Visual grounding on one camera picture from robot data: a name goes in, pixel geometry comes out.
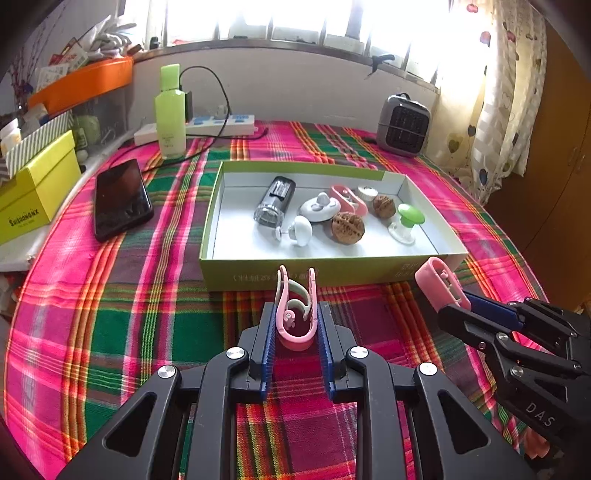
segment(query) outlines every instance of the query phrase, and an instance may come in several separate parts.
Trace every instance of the silver screw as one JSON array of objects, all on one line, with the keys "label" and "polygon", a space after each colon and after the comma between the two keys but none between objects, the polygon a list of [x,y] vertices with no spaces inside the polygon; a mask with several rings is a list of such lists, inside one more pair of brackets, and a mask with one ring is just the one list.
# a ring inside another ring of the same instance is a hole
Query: silver screw
[{"label": "silver screw", "polygon": [[158,376],[160,378],[170,378],[177,372],[173,365],[163,365],[158,369]]},{"label": "silver screw", "polygon": [[511,369],[511,373],[516,377],[523,377],[523,368],[521,368],[519,365],[516,365]]},{"label": "silver screw", "polygon": [[418,370],[423,375],[435,375],[437,373],[437,367],[433,365],[431,362],[423,362],[418,366]]},{"label": "silver screw", "polygon": [[233,346],[226,350],[226,356],[232,360],[238,360],[244,356],[244,348]]},{"label": "silver screw", "polygon": [[364,346],[354,346],[350,350],[351,356],[354,358],[365,358],[369,355],[368,350]]}]

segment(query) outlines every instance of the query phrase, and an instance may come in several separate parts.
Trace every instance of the smartphone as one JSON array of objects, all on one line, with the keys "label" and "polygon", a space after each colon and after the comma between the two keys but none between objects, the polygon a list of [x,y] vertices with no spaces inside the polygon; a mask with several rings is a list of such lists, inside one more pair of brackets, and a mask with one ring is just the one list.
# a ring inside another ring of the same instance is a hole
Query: smartphone
[{"label": "smartphone", "polygon": [[95,238],[99,242],[141,225],[153,216],[154,207],[135,158],[97,175]]}]

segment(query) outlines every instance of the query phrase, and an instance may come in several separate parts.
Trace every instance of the pink plastic clip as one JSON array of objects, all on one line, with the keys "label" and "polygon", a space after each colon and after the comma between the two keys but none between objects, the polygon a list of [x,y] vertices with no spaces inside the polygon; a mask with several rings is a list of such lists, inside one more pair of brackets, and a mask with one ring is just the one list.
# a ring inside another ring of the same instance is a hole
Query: pink plastic clip
[{"label": "pink plastic clip", "polygon": [[[297,300],[288,300],[290,290],[295,291],[307,300],[307,304]],[[302,352],[306,350],[316,335],[318,328],[318,311],[316,309],[316,274],[314,269],[308,270],[308,290],[302,285],[289,280],[285,266],[280,266],[277,271],[277,290],[275,292],[275,304],[277,312],[275,313],[275,327],[279,333],[279,341],[289,350]],[[287,329],[295,325],[296,314],[292,310],[300,310],[304,320],[310,321],[310,329],[304,336],[297,337],[287,333]]]},{"label": "pink plastic clip", "polygon": [[436,312],[452,303],[466,310],[472,308],[455,273],[441,259],[429,258],[417,270],[414,278]]},{"label": "pink plastic clip", "polygon": [[365,202],[345,185],[333,185],[329,190],[329,197],[340,203],[341,212],[354,213],[361,217],[368,214],[368,206]]}]

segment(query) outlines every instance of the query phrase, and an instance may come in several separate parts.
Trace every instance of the cabinet door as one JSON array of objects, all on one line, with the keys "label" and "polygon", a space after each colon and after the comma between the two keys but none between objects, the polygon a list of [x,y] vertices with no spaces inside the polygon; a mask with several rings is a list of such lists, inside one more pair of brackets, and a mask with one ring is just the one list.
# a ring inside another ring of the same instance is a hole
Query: cabinet door
[{"label": "cabinet door", "polygon": [[524,257],[552,303],[573,310],[591,293],[591,122],[566,188]]},{"label": "cabinet door", "polygon": [[558,34],[546,26],[548,66],[525,176],[503,179],[502,189],[486,205],[521,251],[544,224],[569,180],[591,106],[591,82]]}]

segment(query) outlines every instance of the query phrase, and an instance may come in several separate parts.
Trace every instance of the lotion bottle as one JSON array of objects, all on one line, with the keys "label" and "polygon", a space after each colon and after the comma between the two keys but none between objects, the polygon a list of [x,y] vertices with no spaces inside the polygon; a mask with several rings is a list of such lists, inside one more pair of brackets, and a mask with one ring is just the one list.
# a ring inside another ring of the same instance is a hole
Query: lotion bottle
[{"label": "lotion bottle", "polygon": [[185,94],[179,89],[180,65],[160,68],[160,94],[154,99],[156,131],[162,158],[182,157],[187,148]]}]

